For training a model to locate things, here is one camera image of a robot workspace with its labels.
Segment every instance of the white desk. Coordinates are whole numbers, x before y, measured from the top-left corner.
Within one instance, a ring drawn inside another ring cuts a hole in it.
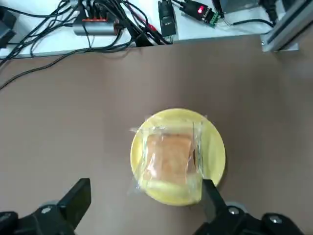
[[[157,0],[130,0],[148,16],[149,23],[155,26],[160,31]],[[211,0],[199,0],[204,4],[213,7]],[[0,0],[0,5],[8,6],[20,11],[29,12],[33,14],[50,14],[58,5],[59,0]],[[270,27],[263,23],[246,23],[237,26],[227,26],[223,21],[217,24],[216,28],[211,28],[200,22],[194,21],[190,18],[181,15],[181,11],[175,7],[176,19],[178,25],[178,42],[191,39],[208,39],[226,36],[238,36],[248,34],[262,34],[270,30]],[[277,11],[279,18],[284,15],[284,10],[281,2],[277,4]],[[230,23],[247,20],[252,18],[259,18],[268,20],[268,16],[261,7],[249,10],[243,10],[235,13],[226,14],[226,20]],[[18,42],[21,38],[19,31],[31,31],[43,19],[19,15],[15,30],[17,36],[12,39],[12,42]],[[93,41],[93,47],[102,47],[108,45],[114,40],[114,36],[93,36],[90,37]],[[130,35],[127,31],[123,32],[122,37],[118,41],[119,44],[130,40]],[[0,57],[6,56],[14,46],[0,49]],[[76,36],[72,28],[62,27],[50,35],[46,36],[34,50],[34,54],[38,56],[63,54],[67,51],[86,48],[88,41],[85,36]],[[21,53],[21,57],[29,56],[29,47],[26,47]]]

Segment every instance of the tabletop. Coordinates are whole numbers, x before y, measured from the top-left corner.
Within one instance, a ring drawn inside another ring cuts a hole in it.
[[[135,192],[130,167],[130,129],[180,107],[207,115],[223,138],[225,201],[312,233],[311,38],[278,54],[262,53],[257,36],[78,54],[22,77],[0,92],[0,211],[26,215],[90,177],[78,234],[192,234],[201,206]],[[0,82],[54,59],[11,61]]]
[[[11,7],[16,10],[24,11],[32,14],[50,14],[56,9],[60,0],[48,0],[43,2],[41,0],[0,0],[0,5]],[[148,17],[149,23],[152,24],[159,32],[160,22],[158,15],[158,0],[131,0],[131,3],[139,7]],[[214,9],[212,0],[199,0],[209,7]],[[276,11],[278,17],[281,18],[285,14],[281,0],[277,1]],[[270,31],[270,27],[263,23],[246,23],[236,26],[228,26],[223,21],[220,21],[216,28],[211,28],[203,23],[194,21],[182,15],[178,7],[174,7],[176,20],[177,20],[177,34],[178,40],[175,43],[188,42],[196,39],[211,39],[228,36],[250,35],[250,34],[263,34]],[[128,10],[126,13],[133,20]],[[242,10],[225,15],[225,19],[229,23],[234,23],[249,19],[264,19],[269,20],[265,10],[261,7],[255,7],[247,10]],[[18,15],[15,25],[17,35],[11,42],[18,43],[28,32],[34,29],[43,19],[32,18],[24,15]],[[130,40],[129,33],[124,30],[121,38],[117,44],[126,43]],[[90,36],[91,44],[93,47],[104,47],[109,45],[115,36]],[[34,54],[37,56],[58,55],[64,54],[71,50],[87,48],[88,41],[86,36],[76,36],[71,27],[62,27],[50,33],[34,48]],[[7,48],[0,49],[0,58],[6,56],[14,48],[14,45],[9,45]],[[30,47],[26,47],[21,51],[19,57],[30,57]]]

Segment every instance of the plastic wrap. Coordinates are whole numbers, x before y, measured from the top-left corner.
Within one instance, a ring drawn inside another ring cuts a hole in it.
[[[136,188],[196,203],[201,199],[202,123],[161,122],[166,124],[137,130],[142,133],[143,147],[135,171]]]

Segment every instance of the black plug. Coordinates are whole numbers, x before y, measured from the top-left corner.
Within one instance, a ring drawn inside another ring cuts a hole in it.
[[[262,6],[268,14],[269,20],[273,25],[277,22],[276,0],[260,0],[259,5]]]
[[[158,1],[158,14],[160,18],[162,36],[172,42],[176,35],[176,20],[171,0]]]
[[[214,13],[210,7],[200,2],[186,0],[185,2],[179,2],[179,4],[181,5],[179,9],[183,13],[211,27],[215,27],[220,18],[219,13]]]

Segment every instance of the black cable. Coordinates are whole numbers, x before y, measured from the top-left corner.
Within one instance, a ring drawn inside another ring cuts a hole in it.
[[[182,2],[182,1],[178,1],[178,0],[172,0],[173,2],[176,2],[177,4],[179,4],[179,5],[183,5],[184,4],[184,2]]]
[[[63,14],[63,12],[60,12],[60,13],[53,14],[53,15],[35,15],[35,14],[30,14],[30,13],[27,13],[27,12],[15,10],[15,9],[12,9],[12,8],[6,7],[6,6],[0,6],[0,8],[3,8],[3,9],[8,10],[8,11],[13,11],[13,12],[16,12],[16,13],[19,13],[19,14],[22,14],[22,15],[26,15],[26,16],[30,16],[30,17],[35,17],[35,18],[55,17],[55,16],[60,16],[60,15]]]
[[[57,9],[55,9],[50,15],[55,16],[56,14],[60,14],[60,10],[65,7],[66,5],[68,5],[67,1],[61,1],[61,5],[59,5],[59,7],[57,7]],[[62,11],[62,14],[68,12],[71,9],[71,7],[68,7],[67,9],[65,9],[64,11]],[[21,50],[23,50],[26,46],[29,45],[29,43],[26,42],[27,39],[29,39],[29,37],[31,37],[31,35],[36,32],[41,26],[43,26],[48,20],[50,19],[50,17],[45,18],[41,23],[39,23],[32,31],[30,31],[20,42],[18,45],[16,45],[12,51],[4,58],[0,61],[0,68],[5,64],[6,61],[14,58],[16,55],[18,55]]]
[[[245,23],[250,23],[250,22],[265,23],[265,24],[271,26],[272,28],[274,27],[274,25],[271,22],[268,22],[268,21],[262,20],[262,19],[250,19],[250,20],[245,20],[245,21],[238,21],[238,22],[232,23],[232,25],[245,24]]]
[[[87,40],[88,40],[89,48],[91,48],[91,43],[90,43],[90,39],[89,39],[89,34],[88,34],[87,30],[86,30],[85,22],[83,22],[83,28],[84,28],[84,31],[85,31],[85,34],[86,34],[86,37],[87,37]]]
[[[9,80],[5,81],[5,83],[3,83],[0,86],[0,91],[2,89],[4,89],[5,87],[7,87],[12,82],[16,81],[18,78],[20,78],[20,77],[22,77],[24,75],[30,74],[32,72],[41,71],[41,70],[45,70],[47,68],[50,68],[51,66],[55,65],[56,63],[60,62],[61,60],[65,59],[65,58],[67,58],[67,57],[69,57],[69,56],[71,56],[73,54],[76,54],[76,53],[79,53],[79,52],[97,52],[97,51],[99,51],[101,53],[118,52],[118,51],[121,51],[121,50],[125,50],[135,40],[135,39],[131,39],[127,43],[114,46],[116,44],[116,42],[118,41],[118,39],[120,38],[120,35],[121,35],[121,31],[118,32],[116,39],[110,45],[108,45],[106,47],[82,48],[82,49],[73,50],[73,51],[71,51],[71,52],[69,52],[69,53],[67,53],[65,55],[62,55],[58,59],[54,60],[53,62],[51,62],[51,63],[49,63],[49,64],[47,64],[45,66],[41,66],[41,67],[38,67],[38,68],[35,68],[35,69],[31,69],[31,70],[27,70],[27,71],[24,71],[22,73],[19,73],[19,74],[13,76],[12,78],[10,78]]]
[[[55,22],[56,22],[57,17],[51,21],[52,23],[49,22],[48,27],[45,28],[41,33],[39,33],[39,35],[37,36],[37,38],[35,38],[35,39],[33,40],[32,46],[31,46],[31,48],[30,48],[30,56],[31,56],[31,57],[35,57],[35,55],[34,55],[34,53],[33,53],[33,50],[34,50],[34,48],[35,48],[36,43],[37,43],[39,40],[41,40],[42,38],[44,38],[45,36],[47,36],[47,35],[48,35],[49,33],[51,33],[52,31],[54,31],[54,30],[56,30],[56,29],[58,29],[58,28],[60,28],[60,27],[63,27],[64,24],[65,24],[66,22],[68,22],[68,20],[70,19],[70,17],[74,14],[75,10],[76,10],[76,8],[74,8],[74,9],[65,17],[65,19],[62,20],[62,21],[61,21],[59,24],[57,24],[57,25],[55,25]]]
[[[126,15],[124,9],[121,5],[115,0],[110,0],[111,5],[108,5],[108,1],[103,0],[95,0],[99,5],[105,7],[107,11],[110,12],[113,16],[115,16],[119,23],[124,25],[132,39],[135,39],[135,44],[137,47],[147,47],[153,46],[152,43],[148,40],[145,34],[141,33],[140,28],[138,28]]]
[[[128,2],[128,1],[125,1],[123,0],[122,3],[128,8],[128,10],[131,12],[131,14],[133,15],[133,17],[135,17],[139,22],[141,22],[143,25],[145,25],[145,29],[146,31],[150,34],[150,37],[152,40],[154,40],[158,45],[163,45],[163,44],[171,44],[170,42],[166,41],[161,34],[159,34],[158,32],[154,32],[150,29],[150,27],[148,26],[148,17],[147,15],[140,9],[138,8],[136,5]],[[145,21],[144,22],[133,10],[132,8],[130,7],[132,6],[133,8],[135,8],[137,11],[139,11],[143,17],[145,18]]]

